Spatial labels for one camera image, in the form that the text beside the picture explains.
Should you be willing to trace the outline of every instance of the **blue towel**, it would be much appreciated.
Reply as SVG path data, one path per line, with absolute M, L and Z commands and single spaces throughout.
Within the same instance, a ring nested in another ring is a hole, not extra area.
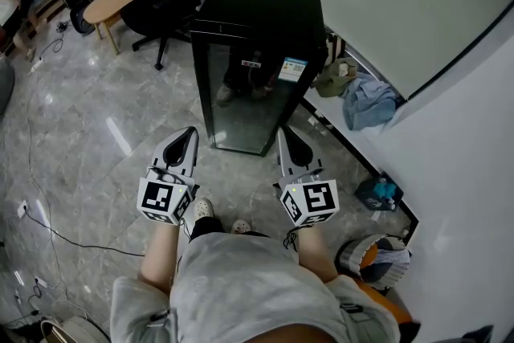
M 392 119 L 396 111 L 394 98 L 387 83 L 358 72 L 343 93 L 343 115 L 348 129 L 361 130 Z

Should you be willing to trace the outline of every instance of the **label sticker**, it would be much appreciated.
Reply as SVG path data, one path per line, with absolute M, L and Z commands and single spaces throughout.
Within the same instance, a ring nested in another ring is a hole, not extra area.
M 251 62 L 250 60 L 241 60 L 241 66 L 260 67 L 260 63 Z
M 296 83 L 302 76 L 307 63 L 305 60 L 293 59 L 292 57 L 285 58 L 280 69 L 279 79 Z

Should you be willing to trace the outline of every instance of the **marble floor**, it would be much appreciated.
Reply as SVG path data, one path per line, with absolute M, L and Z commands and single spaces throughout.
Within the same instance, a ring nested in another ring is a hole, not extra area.
M 66 18 L 63 12 L 33 39 L 36 55 L 57 39 L 55 26 Z M 43 288 L 40 299 L 31 298 L 33 307 L 62 319 L 85 309 L 108 329 L 112 282 L 136 275 L 141 258 L 80 248 L 57 236 L 51 241 L 49 230 L 27 216 L 10 217 L 27 200 L 31 216 L 51 222 L 75 242 L 143 253 L 155 223 L 136 210 L 138 179 L 155 145 L 176 129 L 198 129 L 198 196 L 211 199 L 226 227 L 245 218 L 255 230 L 277 239 L 292 227 L 271 187 L 279 178 L 275 148 L 266 157 L 255 157 L 208 147 L 191 46 L 171 39 L 159 72 L 153 68 L 157 43 L 134 53 L 130 44 L 139 35 L 122 22 L 113 34 L 118 56 L 95 33 L 82 37 L 68 27 L 62 50 L 47 50 L 36 73 L 21 56 L 10 57 L 16 85 L 0 124 L 0 234 L 5 243 L 0 253 L 6 254 L 0 256 L 2 324 L 30 312 L 27 299 L 39 276 L 55 288 Z M 401 210 L 371 219 L 373 213 L 352 196 L 367 172 L 322 126 L 311 125 L 309 117 L 298 107 L 290 124 L 313 136 L 332 159 L 341 212 L 323 224 L 331 252 L 360 235 L 400 235 L 409 219 Z M 185 240 L 181 234 L 181 247 Z M 14 298 L 16 290 L 21 305 Z

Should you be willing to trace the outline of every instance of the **wooden table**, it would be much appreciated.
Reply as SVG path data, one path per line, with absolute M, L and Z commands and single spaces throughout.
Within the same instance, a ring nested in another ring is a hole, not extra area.
M 96 33 L 98 37 L 102 39 L 100 33 L 100 24 L 104 24 L 105 32 L 111 42 L 114 53 L 119 55 L 118 47 L 112 38 L 109 27 L 120 20 L 120 10 L 123 6 L 127 6 L 132 0 L 95 0 L 89 5 L 84 11 L 84 19 L 86 22 L 95 25 Z

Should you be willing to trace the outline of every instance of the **black mini fridge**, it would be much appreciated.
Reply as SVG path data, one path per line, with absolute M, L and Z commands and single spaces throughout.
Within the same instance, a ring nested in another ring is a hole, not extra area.
M 190 33 L 211 146 L 264 156 L 326 60 L 320 0 L 205 0 Z

